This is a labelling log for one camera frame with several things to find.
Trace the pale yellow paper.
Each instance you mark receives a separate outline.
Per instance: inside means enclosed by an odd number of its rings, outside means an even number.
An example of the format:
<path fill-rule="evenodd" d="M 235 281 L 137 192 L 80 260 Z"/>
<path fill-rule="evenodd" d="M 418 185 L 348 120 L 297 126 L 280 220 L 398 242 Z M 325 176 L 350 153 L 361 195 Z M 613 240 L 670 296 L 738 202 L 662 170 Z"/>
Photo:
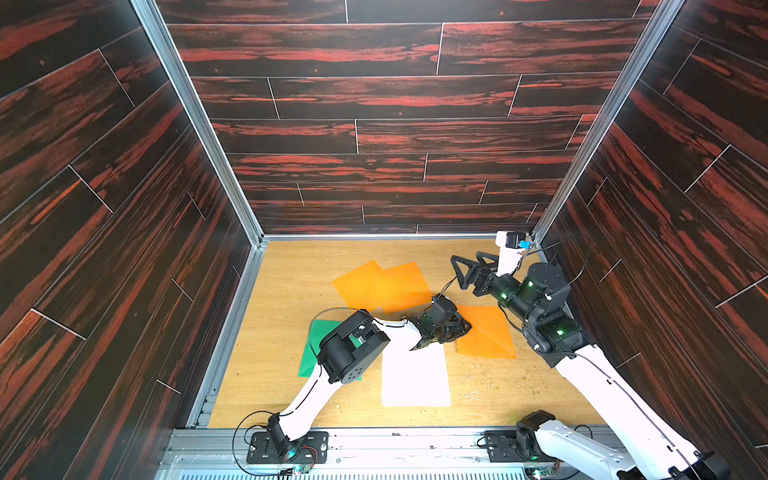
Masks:
<path fill-rule="evenodd" d="M 382 354 L 384 407 L 450 407 L 444 347 L 411 350 L 416 339 L 393 339 Z"/>

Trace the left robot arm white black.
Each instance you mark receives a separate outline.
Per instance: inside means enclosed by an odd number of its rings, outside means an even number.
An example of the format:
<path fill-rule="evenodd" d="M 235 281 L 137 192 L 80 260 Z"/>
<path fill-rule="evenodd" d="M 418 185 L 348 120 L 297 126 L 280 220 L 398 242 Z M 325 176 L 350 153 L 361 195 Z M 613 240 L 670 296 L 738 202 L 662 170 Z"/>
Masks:
<path fill-rule="evenodd" d="M 329 400 L 377 359 L 382 360 L 383 406 L 449 406 L 444 345 L 471 329 L 442 294 L 421 314 L 399 321 L 379 319 L 365 309 L 354 311 L 319 342 L 315 366 L 294 401 L 270 416 L 266 430 L 278 459 L 290 461 L 304 449 L 305 437 Z"/>

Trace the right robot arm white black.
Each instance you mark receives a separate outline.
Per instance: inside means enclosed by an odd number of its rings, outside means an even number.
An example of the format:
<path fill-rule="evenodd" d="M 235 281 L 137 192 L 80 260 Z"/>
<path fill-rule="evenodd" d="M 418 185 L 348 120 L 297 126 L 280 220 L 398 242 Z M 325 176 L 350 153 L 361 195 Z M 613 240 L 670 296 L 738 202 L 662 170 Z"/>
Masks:
<path fill-rule="evenodd" d="M 582 324 L 564 309 L 571 291 L 562 268 L 533 264 L 518 281 L 522 250 L 502 248 L 473 260 L 452 256 L 461 289 L 490 295 L 521 321 L 528 345 L 590 403 L 623 445 L 618 451 L 539 410 L 516 425 L 520 456 L 561 460 L 592 479 L 727 479 L 731 468 L 667 424 L 620 376 Z"/>

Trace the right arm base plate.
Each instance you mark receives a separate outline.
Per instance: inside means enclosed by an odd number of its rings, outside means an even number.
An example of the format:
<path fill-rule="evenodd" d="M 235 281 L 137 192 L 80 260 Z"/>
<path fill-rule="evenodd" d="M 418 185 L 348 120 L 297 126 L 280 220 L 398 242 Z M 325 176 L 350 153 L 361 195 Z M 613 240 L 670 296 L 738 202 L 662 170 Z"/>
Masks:
<path fill-rule="evenodd" d="M 541 449 L 534 432 L 528 429 L 485 431 L 477 446 L 486 450 L 491 463 L 558 462 Z"/>

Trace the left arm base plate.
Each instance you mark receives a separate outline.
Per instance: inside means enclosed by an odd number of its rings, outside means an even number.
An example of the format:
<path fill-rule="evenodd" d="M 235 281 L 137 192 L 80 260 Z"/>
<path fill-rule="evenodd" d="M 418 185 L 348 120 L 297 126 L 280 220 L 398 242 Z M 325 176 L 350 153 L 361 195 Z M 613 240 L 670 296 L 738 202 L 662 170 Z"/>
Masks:
<path fill-rule="evenodd" d="M 325 464 L 329 433 L 310 430 L 299 440 L 275 442 L 269 432 L 254 432 L 246 456 L 248 465 L 267 464 Z"/>

